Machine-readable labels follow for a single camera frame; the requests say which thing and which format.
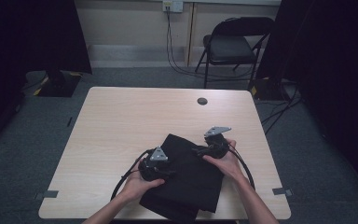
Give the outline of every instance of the chair backrest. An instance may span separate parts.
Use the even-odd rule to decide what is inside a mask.
[[[231,18],[217,24],[212,32],[214,35],[268,35],[274,21],[268,17]]]

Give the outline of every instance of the power outlet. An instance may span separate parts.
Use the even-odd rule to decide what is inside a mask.
[[[162,11],[183,12],[183,1],[162,1]]]
[[[162,1],[162,11],[173,11],[172,1]]]

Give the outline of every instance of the gray tape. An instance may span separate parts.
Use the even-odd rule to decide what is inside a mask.
[[[43,193],[37,193],[34,196],[36,200],[43,200],[44,198],[57,198],[58,191],[57,190],[46,190]]]
[[[274,192],[274,195],[284,194],[284,195],[286,195],[286,197],[290,197],[293,195],[293,192],[291,189],[284,189],[284,188],[273,189],[272,192]]]

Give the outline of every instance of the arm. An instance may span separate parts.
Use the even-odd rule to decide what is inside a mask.
[[[236,146],[234,140],[227,139],[227,141],[232,147]],[[233,181],[250,223],[278,223],[275,216],[252,188],[249,180],[243,175],[237,158],[231,152],[219,160],[210,156],[204,156],[203,159],[217,166],[224,175]]]
[[[83,223],[109,223],[127,203],[142,197],[148,189],[155,188],[163,183],[163,179],[157,179],[150,182],[145,181],[138,171],[134,171],[129,175],[123,190],[112,201]]]

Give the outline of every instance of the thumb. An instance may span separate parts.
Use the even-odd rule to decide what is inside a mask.
[[[158,187],[158,186],[160,186],[160,185],[162,185],[162,184],[164,184],[165,183],[165,180],[164,179],[155,179],[155,180],[153,180],[153,181],[150,181],[149,183],[148,183],[148,186],[150,187],[150,188],[155,188],[155,187]]]
[[[216,159],[211,157],[211,156],[208,156],[208,155],[204,155],[202,157],[205,161],[208,161],[209,163],[213,164],[213,165],[216,165]]]

